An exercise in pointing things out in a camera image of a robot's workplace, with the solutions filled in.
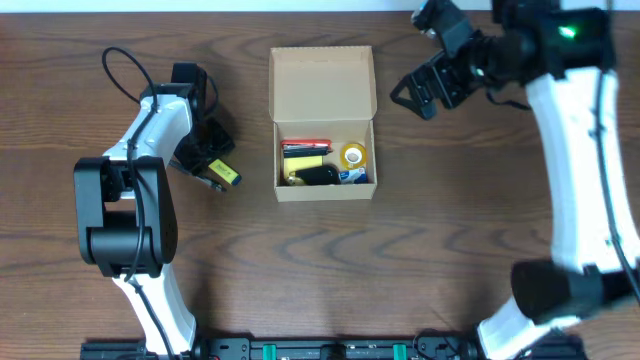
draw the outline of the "open cardboard box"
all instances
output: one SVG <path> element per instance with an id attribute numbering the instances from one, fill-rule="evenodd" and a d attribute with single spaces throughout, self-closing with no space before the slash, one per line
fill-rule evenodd
<path id="1" fill-rule="evenodd" d="M 278 201 L 371 199 L 378 184 L 373 115 L 376 84 L 370 46 L 274 48 L 269 61 L 269 113 L 273 119 L 273 185 Z M 340 164 L 345 144 L 366 148 L 367 184 L 287 186 L 282 140 L 326 139 L 333 153 L 323 164 Z"/>

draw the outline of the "yellow object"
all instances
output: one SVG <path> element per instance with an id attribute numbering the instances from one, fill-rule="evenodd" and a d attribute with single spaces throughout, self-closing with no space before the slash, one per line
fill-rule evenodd
<path id="1" fill-rule="evenodd" d="M 367 150 L 356 143 L 347 144 L 340 152 L 340 163 L 345 169 L 357 169 L 367 162 Z"/>
<path id="2" fill-rule="evenodd" d="M 235 172 L 229 165 L 222 162 L 222 160 L 217 159 L 216 161 L 209 164 L 209 169 L 213 170 L 216 174 L 220 175 L 224 181 L 229 184 L 236 186 L 242 180 L 242 176 Z"/>
<path id="3" fill-rule="evenodd" d="M 305 156 L 301 158 L 284 159 L 282 172 L 286 178 L 292 171 L 302 169 L 310 169 L 312 167 L 322 166 L 322 156 Z"/>

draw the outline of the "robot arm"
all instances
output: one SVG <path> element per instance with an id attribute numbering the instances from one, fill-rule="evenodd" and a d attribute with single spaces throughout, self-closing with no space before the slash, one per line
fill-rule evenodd
<path id="1" fill-rule="evenodd" d="M 601 274 L 621 271 L 611 245 L 595 141 L 597 68 L 567 71 L 563 80 L 542 76 L 526 86 L 536 115 L 549 174 L 553 206 L 553 264 L 575 274 L 596 268 Z M 635 267 L 640 241 L 629 211 L 615 118 L 617 78 L 605 75 L 602 132 L 610 192 L 624 253 Z M 520 302 L 536 301 L 523 296 Z M 554 328 L 581 321 L 580 309 L 536 324 L 524 315 L 514 297 L 478 327 L 485 355 L 508 359 Z"/>
<path id="2" fill-rule="evenodd" d="M 149 88 L 122 139 L 100 158 L 81 159 L 74 169 L 82 257 L 123 290 L 144 329 L 147 351 L 159 356 L 190 351 L 196 334 L 195 318 L 184 304 L 170 264 L 177 246 L 177 220 L 165 169 L 175 155 L 196 174 L 233 147 L 219 125 L 205 118 L 206 80 L 196 64 L 175 64 L 171 83 L 153 85 L 157 111 L 146 124 L 143 119 L 153 107 Z M 132 156 L 134 180 L 127 166 L 127 142 L 140 126 Z M 107 211 L 104 203 L 135 198 L 133 181 L 140 186 L 145 236 L 135 274 L 125 282 L 135 263 L 139 224 L 136 213 Z"/>
<path id="3" fill-rule="evenodd" d="M 487 358 L 511 359 L 550 330 L 629 297 L 635 275 L 622 271 L 621 257 L 635 268 L 640 241 L 625 190 L 615 116 L 618 82 L 611 70 L 603 75 L 599 123 L 594 110 L 600 108 L 599 76 L 615 64 L 608 15 L 599 9 L 561 11 L 549 0 L 495 4 L 494 19 L 505 29 L 500 38 L 474 32 L 450 1 L 431 0 L 419 9 L 414 25 L 434 30 L 444 50 L 407 75 L 391 97 L 428 120 L 438 98 L 451 109 L 482 87 L 500 89 L 509 81 L 526 87 L 551 187 L 552 260 L 516 264 L 513 296 L 477 329 Z M 405 88 L 411 99 L 399 98 Z"/>

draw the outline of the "roll of tape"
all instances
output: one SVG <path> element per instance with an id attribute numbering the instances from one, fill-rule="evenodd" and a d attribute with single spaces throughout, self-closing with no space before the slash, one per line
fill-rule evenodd
<path id="1" fill-rule="evenodd" d="M 340 162 L 346 169 L 359 168 L 367 162 L 367 150 L 360 144 L 347 144 L 340 152 Z"/>

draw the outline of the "wooden table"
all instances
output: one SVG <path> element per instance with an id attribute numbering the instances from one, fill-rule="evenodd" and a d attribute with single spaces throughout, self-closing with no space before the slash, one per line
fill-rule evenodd
<path id="1" fill-rule="evenodd" d="M 497 33 L 488 13 L 473 22 Z M 640 214 L 640 15 L 616 18 L 620 134 Z M 373 45 L 379 186 L 372 201 L 278 203 L 268 54 Z M 388 97 L 436 52 L 408 13 L 0 16 L 0 358 L 77 358 L 87 339 L 141 338 L 122 292 L 80 258 L 72 169 L 112 146 L 137 106 L 100 54 L 131 49 L 158 82 L 177 61 L 216 79 L 243 183 L 226 194 L 169 170 L 173 264 L 201 325 L 256 337 L 401 336 L 468 329 L 509 297 L 511 264 L 548 256 L 551 210 L 531 113 L 476 94 L 423 122 Z M 127 89 L 143 78 L 123 58 Z M 520 89 L 504 98 L 523 100 Z M 593 359 L 637 359 L 629 305 L 573 329 Z"/>

